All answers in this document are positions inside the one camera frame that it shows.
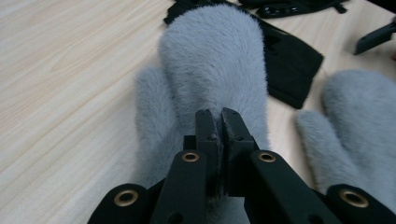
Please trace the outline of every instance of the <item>black fabric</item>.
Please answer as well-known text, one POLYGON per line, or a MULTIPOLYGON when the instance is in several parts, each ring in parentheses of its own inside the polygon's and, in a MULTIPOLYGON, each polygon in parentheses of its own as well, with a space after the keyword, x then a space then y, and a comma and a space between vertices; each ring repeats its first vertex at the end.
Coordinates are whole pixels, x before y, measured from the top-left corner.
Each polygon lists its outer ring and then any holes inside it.
POLYGON ((264 33, 264 57, 269 94, 296 109, 302 108, 311 88, 312 78, 319 70, 323 56, 299 38, 223 0, 177 0, 168 9, 168 16, 164 21, 170 24, 189 10, 216 4, 234 6, 259 23, 264 33))
POLYGON ((263 19, 282 18, 321 11, 334 7, 339 13, 347 10, 341 5, 347 0, 239 0, 245 7, 257 7, 257 14, 263 19))

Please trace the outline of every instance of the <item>mitten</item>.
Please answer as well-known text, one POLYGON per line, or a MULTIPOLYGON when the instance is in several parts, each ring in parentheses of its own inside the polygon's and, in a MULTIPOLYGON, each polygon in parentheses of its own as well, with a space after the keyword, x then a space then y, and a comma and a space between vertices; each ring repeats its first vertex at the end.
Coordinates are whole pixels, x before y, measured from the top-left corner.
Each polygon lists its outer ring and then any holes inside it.
POLYGON ((330 78, 322 93, 327 118, 297 115, 318 189, 348 184, 396 212, 396 85, 369 71, 330 78))
POLYGON ((249 15, 255 20, 264 34, 265 66, 268 75, 268 92, 276 99, 301 108, 309 93, 312 79, 320 68, 323 56, 299 38, 251 15, 241 7, 224 0, 177 0, 164 19, 167 24, 187 11, 199 7, 226 4, 249 15))
MULTIPOLYGON (((189 11, 165 30, 162 66, 143 70, 136 81, 139 169, 150 167, 140 176, 145 184, 166 177, 181 136, 194 134, 200 109, 209 109, 218 124, 223 107, 238 111, 258 145, 269 148, 262 49, 259 24, 226 5, 189 11)), ((211 202, 207 223, 248 223, 243 199, 211 202)))

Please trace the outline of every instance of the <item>wooden table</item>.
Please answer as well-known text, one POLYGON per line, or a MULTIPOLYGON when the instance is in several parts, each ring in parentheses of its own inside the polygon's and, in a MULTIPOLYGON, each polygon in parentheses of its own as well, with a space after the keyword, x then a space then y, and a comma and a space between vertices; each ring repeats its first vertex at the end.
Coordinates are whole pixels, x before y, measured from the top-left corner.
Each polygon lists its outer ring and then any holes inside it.
MULTIPOLYGON (((136 72, 158 63, 171 0, 0 3, 0 222, 86 223, 103 196, 133 182, 136 72)), ((346 68, 396 80, 395 40, 359 56, 357 40, 392 14, 366 1, 268 22, 326 59, 305 102, 320 109, 323 82, 346 68)), ((270 97, 272 149, 310 186, 296 110, 270 97)))

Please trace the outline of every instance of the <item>gray fur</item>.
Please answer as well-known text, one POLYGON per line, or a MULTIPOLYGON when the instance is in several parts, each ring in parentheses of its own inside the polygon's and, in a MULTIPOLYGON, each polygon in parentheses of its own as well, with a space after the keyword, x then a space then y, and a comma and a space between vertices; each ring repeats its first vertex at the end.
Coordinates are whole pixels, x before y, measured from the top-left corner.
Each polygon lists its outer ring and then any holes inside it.
MULTIPOLYGON (((136 85, 144 183, 165 177, 181 136, 194 134, 199 109, 210 109, 217 121, 223 107, 238 111, 259 146, 269 149, 262 49, 258 23, 224 5, 187 12, 165 30, 163 71, 144 70, 136 85), (158 152, 166 160, 156 158, 158 152)), ((226 199, 208 214, 208 223, 248 223, 240 199, 226 199)))
POLYGON ((322 102, 327 118, 302 111, 297 126, 318 182, 364 189, 396 212, 396 85, 368 71, 331 77, 322 102))
POLYGON ((178 121, 194 134, 194 114, 223 107, 238 111, 259 147, 267 147, 262 30, 229 6, 201 7, 177 18, 160 43, 178 121))

